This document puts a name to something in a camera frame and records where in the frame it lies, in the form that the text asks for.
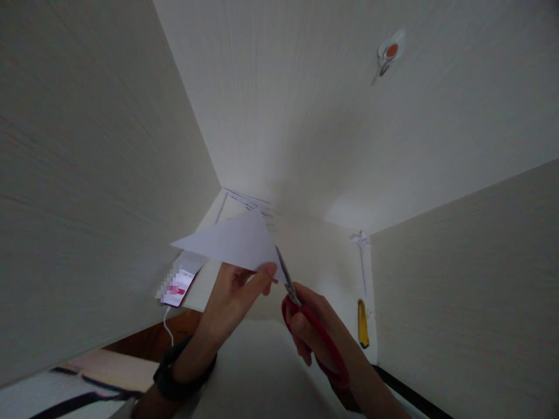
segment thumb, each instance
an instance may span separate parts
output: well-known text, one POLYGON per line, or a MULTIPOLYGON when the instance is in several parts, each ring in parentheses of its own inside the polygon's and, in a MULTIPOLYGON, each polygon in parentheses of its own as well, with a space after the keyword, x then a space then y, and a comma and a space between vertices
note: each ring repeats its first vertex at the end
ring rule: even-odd
POLYGON ((249 283, 240 289, 239 298, 247 310, 256 301, 258 296, 264 292, 266 287, 272 283, 276 270, 277 266, 275 263, 265 265, 249 283))

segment white wall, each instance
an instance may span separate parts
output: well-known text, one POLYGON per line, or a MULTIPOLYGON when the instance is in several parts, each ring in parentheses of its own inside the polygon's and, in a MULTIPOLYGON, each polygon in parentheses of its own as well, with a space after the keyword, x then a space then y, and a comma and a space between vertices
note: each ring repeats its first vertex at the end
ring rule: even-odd
POLYGON ((220 185, 150 1, 3 2, 0 385, 160 321, 220 185))
POLYGON ((371 237, 379 365, 455 418, 559 416, 559 159, 371 237))
POLYGON ((154 3, 224 187, 374 233, 559 158, 555 0, 154 3))

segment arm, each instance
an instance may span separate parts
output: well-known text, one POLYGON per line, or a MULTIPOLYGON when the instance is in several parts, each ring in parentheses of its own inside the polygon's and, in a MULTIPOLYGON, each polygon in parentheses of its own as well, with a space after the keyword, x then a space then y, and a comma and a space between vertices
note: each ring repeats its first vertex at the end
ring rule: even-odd
MULTIPOLYGON (((355 398, 365 416, 367 418, 409 418, 402 405, 369 364, 365 354, 328 301, 301 284, 296 283, 295 287, 298 298, 318 316, 344 358, 349 372, 349 391, 351 391, 351 395, 355 398)), ((330 358, 328 349, 306 317, 301 313, 294 316, 287 313, 287 321, 291 328, 297 352, 303 357, 305 363, 311 365, 310 354, 314 352, 314 355, 326 367, 336 372, 335 364, 330 358)), ((340 393, 340 389, 334 389, 334 391, 337 395, 340 393)))
MULTIPOLYGON (((221 265, 198 329, 173 363, 172 376, 177 383, 192 382, 206 371, 258 296, 270 294, 272 281, 276 282, 275 271, 275 264, 268 264, 247 283, 253 272, 226 263, 221 265)), ((182 404, 164 399, 157 386, 152 385, 136 404, 132 417, 172 418, 182 404)))

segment right hand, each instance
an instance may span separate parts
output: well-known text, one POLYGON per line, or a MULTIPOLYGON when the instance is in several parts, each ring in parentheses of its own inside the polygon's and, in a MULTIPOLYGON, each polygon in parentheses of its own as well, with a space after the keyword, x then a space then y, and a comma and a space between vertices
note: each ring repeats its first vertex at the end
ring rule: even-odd
MULTIPOLYGON (((340 320, 334 309, 330 306, 328 300, 322 295, 317 294, 300 283, 294 283, 297 291, 297 298, 316 314, 334 343, 338 348, 345 364, 348 367, 349 379, 352 379, 352 371, 362 368, 363 365, 369 367, 369 362, 361 351, 357 342, 351 336, 344 323, 340 320)), ((307 320, 302 313, 292 313, 287 309, 286 321, 291 328, 291 334, 298 354, 310 366, 312 364, 311 352, 332 372, 338 372, 334 361, 330 356, 328 348, 320 339, 320 336, 314 329, 313 325, 307 320)))

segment scissors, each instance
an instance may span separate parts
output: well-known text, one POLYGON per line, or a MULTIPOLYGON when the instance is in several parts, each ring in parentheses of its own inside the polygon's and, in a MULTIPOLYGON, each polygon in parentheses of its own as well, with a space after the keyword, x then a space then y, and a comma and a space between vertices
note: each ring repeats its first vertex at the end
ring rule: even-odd
POLYGON ((316 332, 320 336, 320 339, 326 345, 326 348, 330 352, 330 356, 334 361, 334 364, 338 368, 338 373, 336 374, 334 371, 331 371, 328 367, 326 367, 322 362, 316 358, 316 363, 319 365, 320 369, 326 376, 332 381, 333 383, 337 384, 339 387, 346 388, 349 385, 349 372, 348 368, 345 365, 344 359, 342 358, 341 354, 339 353, 336 344, 324 328, 322 323, 320 322, 319 318, 316 317, 316 314, 311 310, 309 306, 297 298, 297 291, 295 291, 295 287, 293 286, 293 282, 291 281, 291 277, 289 276, 289 272, 287 271, 287 267, 285 266, 284 259, 281 257, 280 250, 278 247, 275 247, 276 251, 278 252, 279 263, 281 264, 281 268, 284 270, 285 279, 287 283, 285 284, 285 289, 287 290, 287 295, 285 296, 284 300, 281 303, 281 314, 284 316, 284 322, 287 326, 289 333, 291 333, 291 328, 287 324, 287 317, 286 317, 286 309, 289 308, 289 312, 291 315, 295 313, 302 313, 310 324, 315 328, 316 332))

